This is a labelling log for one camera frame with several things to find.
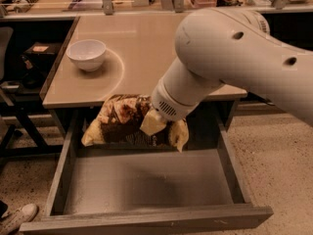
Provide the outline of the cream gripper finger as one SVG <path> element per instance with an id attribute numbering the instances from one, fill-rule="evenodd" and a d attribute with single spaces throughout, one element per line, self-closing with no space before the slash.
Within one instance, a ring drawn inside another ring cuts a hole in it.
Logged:
<path id="1" fill-rule="evenodd" d="M 140 129 L 149 136 L 152 136 L 166 128 L 167 121 L 156 109 L 151 109 L 145 115 Z"/>

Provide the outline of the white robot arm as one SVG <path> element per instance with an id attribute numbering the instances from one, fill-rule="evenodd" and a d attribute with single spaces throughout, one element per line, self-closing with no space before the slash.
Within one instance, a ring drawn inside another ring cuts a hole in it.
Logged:
<path id="1" fill-rule="evenodd" d="M 152 94 L 141 130 L 153 135 L 187 116 L 224 84 L 270 100 L 313 124 L 313 53 L 272 37 L 254 11 L 206 8 L 180 22 L 176 59 Z"/>

